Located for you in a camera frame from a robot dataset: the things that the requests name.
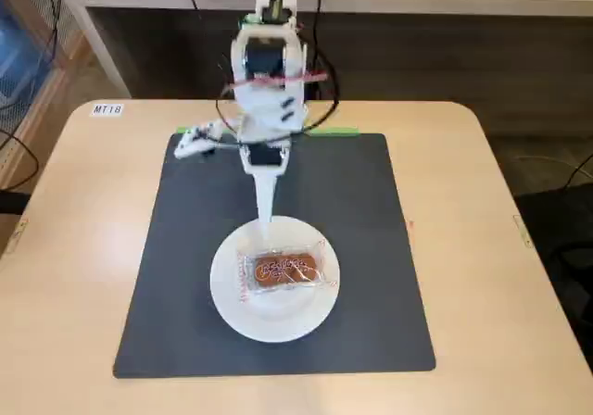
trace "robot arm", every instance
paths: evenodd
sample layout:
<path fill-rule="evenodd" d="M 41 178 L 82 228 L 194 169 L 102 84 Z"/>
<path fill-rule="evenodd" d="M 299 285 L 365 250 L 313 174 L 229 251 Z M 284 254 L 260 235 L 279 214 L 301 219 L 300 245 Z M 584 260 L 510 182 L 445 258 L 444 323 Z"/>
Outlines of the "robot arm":
<path fill-rule="evenodd" d="M 297 0 L 256 0 L 231 46 L 234 97 L 243 112 L 231 126 L 235 141 L 221 142 L 226 124 L 216 120 L 188 130 L 175 156 L 218 147 L 238 147 L 243 168 L 254 178 L 260 229 L 267 237 L 278 176 L 286 171 L 290 132 L 302 130 L 307 47 L 297 35 Z"/>

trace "snack package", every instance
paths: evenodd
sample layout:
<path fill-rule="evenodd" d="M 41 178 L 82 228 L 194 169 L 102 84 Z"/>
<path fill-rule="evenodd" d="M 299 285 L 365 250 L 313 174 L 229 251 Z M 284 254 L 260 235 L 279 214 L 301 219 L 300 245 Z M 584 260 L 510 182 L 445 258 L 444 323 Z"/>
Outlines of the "snack package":
<path fill-rule="evenodd" d="M 257 253 L 238 253 L 239 277 L 248 294 L 324 285 L 325 241 L 304 247 L 283 247 Z"/>

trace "black mat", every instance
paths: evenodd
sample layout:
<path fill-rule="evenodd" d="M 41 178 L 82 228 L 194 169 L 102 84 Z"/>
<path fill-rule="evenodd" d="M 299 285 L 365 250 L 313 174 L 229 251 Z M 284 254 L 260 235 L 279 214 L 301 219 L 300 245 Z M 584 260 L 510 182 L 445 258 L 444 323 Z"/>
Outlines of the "black mat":
<path fill-rule="evenodd" d="M 269 345 L 214 308 L 210 262 L 257 217 L 253 180 L 234 151 L 176 160 L 158 196 L 113 373 L 118 378 L 429 371 L 435 356 L 385 138 L 307 137 L 293 147 L 274 214 L 319 229 L 340 261 L 335 307 L 314 332 Z"/>

